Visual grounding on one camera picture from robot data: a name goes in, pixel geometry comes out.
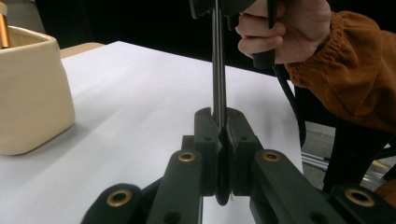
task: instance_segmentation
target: orange sleeve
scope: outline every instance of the orange sleeve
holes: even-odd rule
[[[332,14],[331,39],[303,63],[286,64],[334,115],[396,133],[396,34],[353,12]]]

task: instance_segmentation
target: black handle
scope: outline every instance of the black handle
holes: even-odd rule
[[[276,22],[276,0],[267,0],[268,28],[272,29]],[[253,66],[258,69],[269,69],[275,64],[275,50],[271,49],[253,54]]]

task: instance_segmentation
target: black mechanical arm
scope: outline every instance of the black mechanical arm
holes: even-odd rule
[[[276,2],[268,1],[274,21]],[[82,224],[201,223],[203,197],[216,196],[224,205],[231,194],[250,197],[256,223],[396,222],[396,210],[368,189],[341,185],[330,195],[315,189],[285,155],[262,147],[242,112],[226,106],[222,18],[233,29],[239,12],[253,2],[190,0],[195,19],[212,14],[213,113],[210,107],[195,113],[194,135],[183,136],[162,178],[144,189],[130,184],[106,189]],[[272,66],[271,57],[273,52],[257,60]]]

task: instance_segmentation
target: brass insert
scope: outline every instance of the brass insert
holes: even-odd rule
[[[372,207],[375,205],[373,197],[359,189],[347,189],[346,197],[360,206]]]
[[[112,207],[120,207],[128,203],[132,198],[132,192],[128,189],[119,189],[107,197],[107,204]]]
[[[266,161],[280,161],[280,156],[275,152],[264,152],[262,158]]]
[[[193,161],[195,160],[195,154],[190,152],[183,152],[180,155],[178,155],[178,159],[180,161]]]

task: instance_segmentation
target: metal rod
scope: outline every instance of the metal rod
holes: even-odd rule
[[[220,131],[227,119],[222,19],[220,1],[215,0],[212,12],[213,118]]]

